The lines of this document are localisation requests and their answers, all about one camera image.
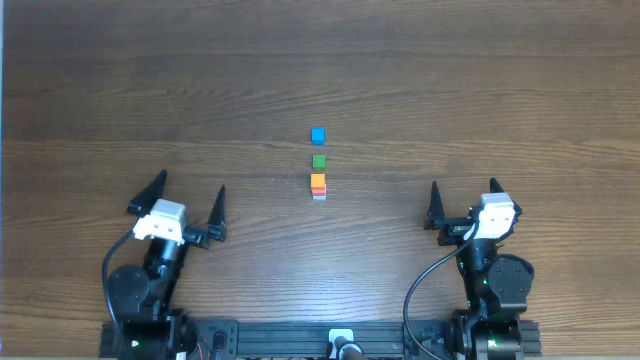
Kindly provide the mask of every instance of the white plastic part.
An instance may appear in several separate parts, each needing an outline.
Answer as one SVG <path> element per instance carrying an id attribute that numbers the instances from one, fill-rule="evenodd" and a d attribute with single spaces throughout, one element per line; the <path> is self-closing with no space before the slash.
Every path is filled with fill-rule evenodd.
<path id="1" fill-rule="evenodd" d="M 329 359 L 336 359 L 337 355 L 336 354 L 336 339 L 339 337 L 343 337 L 345 339 L 347 339 L 347 341 L 354 341 L 353 340 L 353 330 L 351 329 L 331 329 L 329 330 L 329 342 L 333 345 L 331 347 L 331 355 L 329 356 Z"/>
<path id="2" fill-rule="evenodd" d="M 182 230 L 185 227 L 186 207 L 172 201 L 159 199 L 153 205 L 149 215 L 138 219 L 133 227 L 133 235 L 138 240 L 147 237 L 173 240 L 184 243 Z"/>
<path id="3" fill-rule="evenodd" d="M 480 196 L 482 211 L 478 215 L 480 226 L 474 236 L 476 239 L 499 239 L 511 229 L 516 211 L 513 200 L 507 193 L 489 193 Z M 464 235 L 468 240 L 475 230 L 475 224 Z"/>

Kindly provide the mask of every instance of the brown tabletop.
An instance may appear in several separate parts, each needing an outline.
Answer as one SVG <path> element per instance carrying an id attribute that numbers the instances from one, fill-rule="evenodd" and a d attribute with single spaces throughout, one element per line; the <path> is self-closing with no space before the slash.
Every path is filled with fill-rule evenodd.
<path id="1" fill-rule="evenodd" d="M 200 226 L 227 186 L 174 297 L 195 316 L 400 321 L 451 250 L 431 181 L 460 216 L 496 176 L 545 354 L 638 354 L 639 38 L 626 1 L 7 1 L 1 355 L 97 354 L 102 258 L 163 168 Z M 465 306 L 449 263 L 411 311 Z"/>

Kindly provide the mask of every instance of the black cable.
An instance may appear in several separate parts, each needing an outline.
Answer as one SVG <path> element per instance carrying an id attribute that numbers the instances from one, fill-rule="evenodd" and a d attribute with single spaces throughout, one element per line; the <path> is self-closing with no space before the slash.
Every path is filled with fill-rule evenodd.
<path id="1" fill-rule="evenodd" d="M 122 244 L 127 242 L 127 240 L 129 240 L 132 236 L 133 236 L 133 229 L 129 230 L 120 240 L 118 240 L 118 242 L 116 242 L 111 247 L 107 255 L 104 256 L 104 261 L 102 262 L 102 287 L 104 288 L 104 297 L 105 297 L 105 300 L 107 301 L 107 309 L 109 310 L 109 315 L 111 315 L 111 321 L 113 321 L 113 328 L 114 328 L 116 338 L 117 336 L 120 337 L 122 346 L 125 349 L 125 352 L 127 352 L 126 355 L 129 358 L 133 358 L 133 357 L 129 356 L 130 355 L 128 351 L 129 348 L 127 348 L 126 344 L 124 343 L 124 334 L 120 329 L 120 326 L 118 326 L 116 313 L 113 310 L 113 304 L 111 304 L 111 297 L 109 296 L 108 280 L 109 280 L 109 262 L 111 261 L 111 257 L 113 257 L 113 254 L 116 252 L 116 250 L 118 250 L 118 248 Z"/>
<path id="2" fill-rule="evenodd" d="M 409 326 L 409 301 L 411 301 L 411 296 L 413 295 L 413 292 L 416 291 L 416 288 L 418 287 L 418 285 L 420 285 L 422 280 L 424 280 L 424 278 L 426 278 L 427 275 L 433 272 L 433 270 L 437 269 L 438 266 L 449 261 L 452 257 L 458 256 L 458 254 L 460 254 L 464 249 L 467 248 L 467 246 L 469 246 L 469 244 L 471 244 L 471 240 L 475 239 L 476 234 L 478 233 L 479 227 L 480 227 L 479 221 L 476 220 L 473 232 L 471 233 L 471 236 L 469 236 L 469 239 L 466 240 L 464 244 L 460 245 L 457 249 L 453 250 L 442 259 L 436 261 L 433 265 L 429 266 L 427 270 L 425 270 L 422 274 L 420 274 L 420 276 L 418 276 L 416 281 L 413 282 L 413 285 L 411 285 L 411 287 L 409 288 L 409 292 L 407 292 L 407 296 L 404 298 L 404 307 L 402 308 L 402 317 L 403 317 L 404 326 L 407 329 L 407 333 L 409 334 L 411 341 L 413 341 L 416 345 L 418 345 L 420 350 L 424 351 L 435 360 L 442 360 L 442 359 L 438 355 L 432 353 L 427 348 L 425 348 L 424 345 L 422 345 L 422 343 L 419 342 L 416 336 L 413 334 L 413 331 L 411 330 L 411 326 Z"/>

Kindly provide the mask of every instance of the green cube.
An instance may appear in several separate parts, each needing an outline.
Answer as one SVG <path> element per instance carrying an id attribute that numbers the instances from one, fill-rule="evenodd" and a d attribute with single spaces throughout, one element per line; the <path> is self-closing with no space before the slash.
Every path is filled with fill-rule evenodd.
<path id="1" fill-rule="evenodd" d="M 327 156 L 326 155 L 313 155 L 313 170 L 324 171 L 327 168 Z"/>

